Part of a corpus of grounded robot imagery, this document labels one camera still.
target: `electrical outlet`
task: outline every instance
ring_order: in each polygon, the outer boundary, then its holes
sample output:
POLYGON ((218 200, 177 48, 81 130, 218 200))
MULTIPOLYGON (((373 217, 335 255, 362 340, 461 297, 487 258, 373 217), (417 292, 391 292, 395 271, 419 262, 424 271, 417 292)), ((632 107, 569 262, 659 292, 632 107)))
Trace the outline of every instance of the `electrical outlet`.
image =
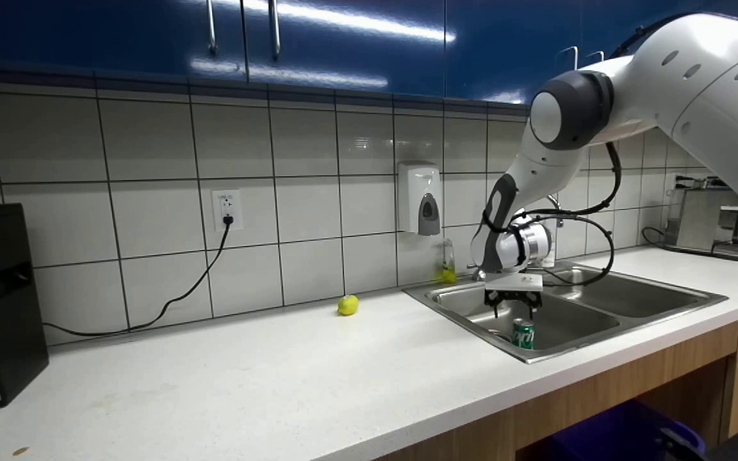
POLYGON ((212 207, 214 207, 214 228, 222 232, 222 217, 232 217, 230 230, 244 230, 244 203, 239 189, 214 189, 212 191, 212 207))

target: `black cable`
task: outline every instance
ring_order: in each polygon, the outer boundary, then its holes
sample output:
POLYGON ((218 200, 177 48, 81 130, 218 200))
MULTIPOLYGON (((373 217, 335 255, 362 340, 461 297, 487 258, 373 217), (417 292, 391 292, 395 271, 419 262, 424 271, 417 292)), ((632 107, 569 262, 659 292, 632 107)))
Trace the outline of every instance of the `black cable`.
POLYGON ((62 329, 62 333, 67 333, 67 336, 81 336, 81 338, 122 336, 122 333, 132 333, 132 329, 142 329, 142 327, 155 324, 173 303, 187 300, 187 297, 206 279, 210 268, 214 267, 214 262, 218 262, 221 254, 222 254, 222 245, 224 245, 224 237, 230 235, 230 228, 232 228, 232 217, 224 215, 224 217, 222 217, 222 235, 221 235, 221 242, 218 242, 218 250, 214 250, 212 262, 204 267, 204 271, 196 277, 196 281, 194 281, 183 294, 172 297, 169 303, 164 303, 164 308, 159 309, 159 314, 155 314, 154 320, 139 323, 139 324, 122 327, 122 329, 71 329, 71 327, 62 327, 62 324, 57 324, 57 323, 44 323, 44 324, 45 324, 45 327, 54 327, 54 329, 62 329))
POLYGON ((610 159, 610 169, 615 173, 615 185, 613 185, 610 195, 601 203, 597 203, 592 207, 581 207, 581 209, 537 207, 537 209, 524 209, 520 215, 555 215, 555 217, 567 217, 567 215, 593 215, 593 212, 610 207, 610 203, 618 198, 619 185, 622 185, 622 164, 619 164, 619 153, 618 153, 615 144, 604 144, 604 150, 606 150, 606 159, 610 159))
POLYGON ((597 228, 601 232, 601 237, 606 241, 606 263, 599 268, 599 273, 593 273, 592 279, 581 279, 581 281, 574 281, 574 279, 564 279, 560 273, 555 271, 549 271, 543 268, 543 273, 551 273, 554 279, 564 281, 567 287, 590 287, 590 283, 597 283, 599 279, 604 279, 610 273, 610 268, 615 267, 615 241, 610 235, 606 228, 601 228, 597 219, 590 219, 590 217, 579 217, 579 215, 569 215, 569 217, 560 217, 560 219, 579 219, 579 223, 586 223, 592 228, 597 228))

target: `green object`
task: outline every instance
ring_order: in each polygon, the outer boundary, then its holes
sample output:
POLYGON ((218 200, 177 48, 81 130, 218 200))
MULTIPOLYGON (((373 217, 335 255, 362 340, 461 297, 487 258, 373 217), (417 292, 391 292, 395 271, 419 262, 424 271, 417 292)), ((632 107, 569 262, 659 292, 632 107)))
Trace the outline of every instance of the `green object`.
POLYGON ((536 329, 533 329, 529 320, 514 318, 511 329, 514 329, 514 345, 518 349, 533 349, 536 329))

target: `soap dispenser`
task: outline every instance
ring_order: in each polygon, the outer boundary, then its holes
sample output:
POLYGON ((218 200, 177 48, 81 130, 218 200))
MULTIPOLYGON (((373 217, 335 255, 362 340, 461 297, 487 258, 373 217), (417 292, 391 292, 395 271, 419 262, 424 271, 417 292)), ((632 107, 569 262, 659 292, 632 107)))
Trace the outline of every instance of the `soap dispenser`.
POLYGON ((397 223, 414 235, 441 232, 441 172, 433 164, 399 164, 397 223))

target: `power cord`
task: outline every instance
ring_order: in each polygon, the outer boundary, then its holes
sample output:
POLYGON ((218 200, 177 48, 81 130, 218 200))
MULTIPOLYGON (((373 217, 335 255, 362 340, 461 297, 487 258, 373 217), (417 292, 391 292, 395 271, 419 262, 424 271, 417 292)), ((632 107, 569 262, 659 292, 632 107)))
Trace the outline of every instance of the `power cord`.
POLYGON ((173 303, 187 300, 206 279, 210 268, 214 267, 214 262, 222 254, 222 245, 224 245, 224 237, 230 235, 232 223, 235 223, 232 215, 222 217, 222 235, 221 235, 221 242, 218 242, 218 250, 214 250, 212 262, 204 267, 204 271, 196 277, 196 281, 183 294, 167 300, 154 320, 139 323, 139 324, 122 327, 122 329, 71 329, 71 327, 63 327, 63 324, 57 324, 57 323, 44 323, 44 324, 54 327, 54 329, 62 329, 67 336, 81 336, 81 338, 122 336, 122 333, 132 333, 132 329, 142 329, 142 327, 155 324, 173 303))

